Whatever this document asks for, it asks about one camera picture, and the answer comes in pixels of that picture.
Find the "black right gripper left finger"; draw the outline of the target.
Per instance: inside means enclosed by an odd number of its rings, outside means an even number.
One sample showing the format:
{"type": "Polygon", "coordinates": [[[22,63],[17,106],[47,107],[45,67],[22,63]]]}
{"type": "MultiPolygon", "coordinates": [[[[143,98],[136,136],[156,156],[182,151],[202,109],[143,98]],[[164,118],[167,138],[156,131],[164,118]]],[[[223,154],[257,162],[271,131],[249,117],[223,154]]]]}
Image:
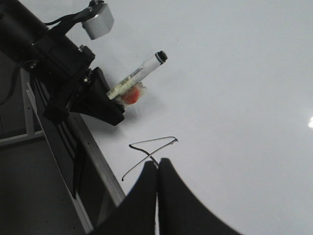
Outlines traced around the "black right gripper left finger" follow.
{"type": "Polygon", "coordinates": [[[157,199],[157,168],[144,164],[135,185],[109,217],[91,235],[153,235],[157,199]]]}

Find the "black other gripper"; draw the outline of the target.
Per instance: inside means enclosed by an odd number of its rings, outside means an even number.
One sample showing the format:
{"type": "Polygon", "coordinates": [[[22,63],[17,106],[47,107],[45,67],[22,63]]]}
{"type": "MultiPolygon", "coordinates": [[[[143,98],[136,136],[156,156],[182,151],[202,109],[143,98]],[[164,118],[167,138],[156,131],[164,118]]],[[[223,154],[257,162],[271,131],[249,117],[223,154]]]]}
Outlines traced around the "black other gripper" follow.
{"type": "Polygon", "coordinates": [[[49,91],[44,117],[62,122],[69,112],[88,115],[116,126],[124,120],[124,108],[110,100],[110,90],[99,67],[88,72],[95,54],[87,46],[76,46],[66,36],[55,41],[44,35],[26,40],[26,58],[37,60],[33,73],[49,91]]]}

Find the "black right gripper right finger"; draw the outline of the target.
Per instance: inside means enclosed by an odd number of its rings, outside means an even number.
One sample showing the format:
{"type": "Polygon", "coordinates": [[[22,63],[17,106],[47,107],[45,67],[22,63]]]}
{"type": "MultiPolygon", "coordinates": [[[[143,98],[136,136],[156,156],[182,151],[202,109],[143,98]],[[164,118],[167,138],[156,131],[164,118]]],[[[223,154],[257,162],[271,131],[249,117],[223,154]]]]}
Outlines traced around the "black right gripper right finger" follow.
{"type": "Polygon", "coordinates": [[[161,235],[238,235],[192,193],[171,161],[158,168],[158,220],[161,235]]]}

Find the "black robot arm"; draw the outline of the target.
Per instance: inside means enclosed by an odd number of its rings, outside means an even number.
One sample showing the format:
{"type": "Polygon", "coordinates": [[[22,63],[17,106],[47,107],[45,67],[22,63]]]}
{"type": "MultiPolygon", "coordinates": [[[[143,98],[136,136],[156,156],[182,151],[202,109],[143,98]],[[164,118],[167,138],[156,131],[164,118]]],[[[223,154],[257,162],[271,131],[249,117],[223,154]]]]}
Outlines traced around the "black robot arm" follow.
{"type": "MultiPolygon", "coordinates": [[[[124,119],[128,97],[141,95],[141,80],[164,64],[167,55],[156,52],[129,77],[110,88],[95,59],[85,46],[77,47],[67,32],[81,23],[91,39],[110,32],[114,19],[108,5],[92,0],[80,12],[52,22],[41,22],[18,0],[0,3],[0,49],[17,63],[12,73],[9,100],[18,73],[25,69],[49,91],[44,117],[53,123],[71,112],[95,117],[111,125],[124,119]]],[[[94,235],[234,235],[236,231],[208,210],[179,177],[167,158],[155,161],[152,153],[142,160],[143,170],[135,185],[96,227],[94,235]]]]}

